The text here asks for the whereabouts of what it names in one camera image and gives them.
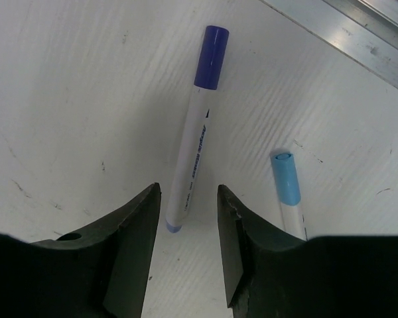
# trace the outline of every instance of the marker cap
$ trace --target marker cap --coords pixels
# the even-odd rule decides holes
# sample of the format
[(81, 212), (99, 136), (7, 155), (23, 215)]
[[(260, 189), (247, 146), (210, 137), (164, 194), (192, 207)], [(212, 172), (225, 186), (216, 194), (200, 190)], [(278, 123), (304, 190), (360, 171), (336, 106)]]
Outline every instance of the marker cap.
[(181, 225), (179, 227), (173, 227), (170, 223), (168, 223), (168, 221), (166, 222), (166, 228), (168, 229), (168, 231), (170, 231), (171, 233), (177, 233), (179, 232), (179, 230), (181, 230)]
[(194, 79), (195, 86), (213, 90), (217, 89), (228, 36), (229, 32), (225, 28), (214, 25), (206, 27), (198, 69), (196, 70), (196, 77)]
[(278, 154), (271, 158), (277, 194), (280, 202), (286, 205), (297, 205), (300, 191), (293, 154)]

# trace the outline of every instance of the scratch mark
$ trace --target scratch mark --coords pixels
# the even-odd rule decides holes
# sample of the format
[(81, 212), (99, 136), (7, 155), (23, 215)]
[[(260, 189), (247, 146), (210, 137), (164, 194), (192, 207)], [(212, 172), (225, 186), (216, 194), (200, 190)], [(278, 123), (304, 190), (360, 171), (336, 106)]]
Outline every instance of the scratch mark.
[(32, 198), (33, 198), (33, 197), (31, 197), (31, 195), (30, 195), (28, 192), (26, 192), (14, 179), (11, 179), (11, 180), (13, 181), (14, 184), (16, 184), (16, 186), (18, 187), (19, 191), (22, 192), (22, 194), (23, 194), (25, 197), (27, 197), (27, 198), (29, 198), (29, 199), (32, 199)]
[(13, 151), (13, 148), (11, 147), (9, 141), (7, 140), (7, 138), (5, 137), (4, 134), (2, 134), (0, 132), (1, 136), (3, 137), (3, 139), (5, 140), (6, 144), (7, 144), (7, 149), (9, 149), (9, 152), (11, 153), (12, 157), (14, 159), (16, 159), (16, 161), (27, 171), (30, 173), (30, 175), (32, 175), (33, 177), (35, 177), (35, 175), (19, 160), (19, 158), (16, 156), (15, 152)]
[(344, 31), (345, 31), (345, 33), (346, 33), (348, 36), (351, 36), (351, 35), (352, 35), (352, 33), (351, 33), (350, 31), (348, 31), (347, 29), (345, 29), (345, 28), (342, 28), (342, 30), (344, 30)]
[(18, 40), (19, 40), (19, 38), (21, 37), (21, 34), (22, 34), (22, 32), (24, 31), (25, 25), (26, 25), (26, 23), (27, 23), (27, 21), (28, 21), (29, 13), (30, 13), (30, 11), (31, 11), (31, 7), (32, 7), (32, 5), (33, 5), (33, 2), (34, 2), (34, 1), (31, 1), (31, 2), (29, 3), (27, 15), (25, 15), (25, 20), (24, 20), (24, 22), (22, 23), (21, 30), (19, 31), (19, 34), (18, 34)]
[[(295, 143), (295, 145), (297, 145), (299, 148), (304, 149), (304, 146), (302, 144), (300, 144), (299, 142), (297, 142), (295, 139), (293, 140), (293, 142)], [(321, 164), (323, 163), (323, 160), (321, 160), (320, 158), (318, 158), (315, 154), (313, 154), (312, 152), (308, 151), (309, 154), (313, 155), (314, 158), (316, 158)]]
[(50, 201), (50, 204), (57, 210), (63, 210), (63, 207), (60, 204), (57, 204), (56, 202)]
[(301, 147), (302, 149), (304, 148), (304, 146), (301, 145), (299, 142), (297, 142), (295, 139), (293, 140), (293, 142), (294, 142), (298, 147)]
[(90, 54), (90, 49), (91, 49), (91, 48), (92, 48), (91, 46), (88, 47), (87, 54), (86, 54), (86, 58), (88, 58), (88, 54)]
[(50, 169), (53, 167), (53, 165), (56, 163), (56, 160), (58, 159), (58, 154), (56, 153), (56, 155), (54, 156), (54, 159), (52, 161), (52, 163), (50, 164)]
[(68, 102), (69, 102), (69, 88), (68, 88), (68, 86), (66, 86), (65, 87), (65, 96), (66, 96), (66, 98), (65, 98), (65, 103), (67, 104)]
[(382, 192), (388, 191), (388, 190), (391, 190), (391, 188), (387, 187), (386, 189), (380, 190), (379, 192), (376, 193), (376, 195), (378, 195), (378, 194), (380, 194)]

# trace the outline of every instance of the marker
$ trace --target marker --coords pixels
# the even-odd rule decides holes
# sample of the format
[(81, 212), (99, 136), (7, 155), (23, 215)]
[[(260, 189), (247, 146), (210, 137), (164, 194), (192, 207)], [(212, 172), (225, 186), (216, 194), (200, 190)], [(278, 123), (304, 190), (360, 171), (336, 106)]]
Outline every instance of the marker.
[(285, 231), (307, 240), (304, 215), (300, 208), (300, 191), (293, 154), (278, 154), (271, 159)]
[(192, 201), (228, 36), (224, 28), (206, 27), (166, 211), (166, 227), (172, 233), (181, 229)]

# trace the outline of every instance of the white surface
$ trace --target white surface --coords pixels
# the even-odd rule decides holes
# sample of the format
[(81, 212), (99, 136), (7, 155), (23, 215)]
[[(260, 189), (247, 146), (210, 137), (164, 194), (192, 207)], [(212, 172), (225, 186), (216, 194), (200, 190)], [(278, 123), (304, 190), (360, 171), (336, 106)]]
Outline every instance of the white surface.
[(231, 317), (217, 185), (280, 225), (275, 148), (310, 236), (398, 233), (398, 91), (251, 0), (0, 1), (0, 231), (56, 238), (155, 181), (165, 211), (210, 23), (230, 30), (218, 107), (188, 221), (159, 227), (148, 318)]
[(180, 227), (188, 215), (194, 184), (199, 172), (202, 149), (209, 130), (209, 114), (213, 113), (215, 90), (193, 86), (186, 122), (178, 149), (165, 219), (172, 227)]

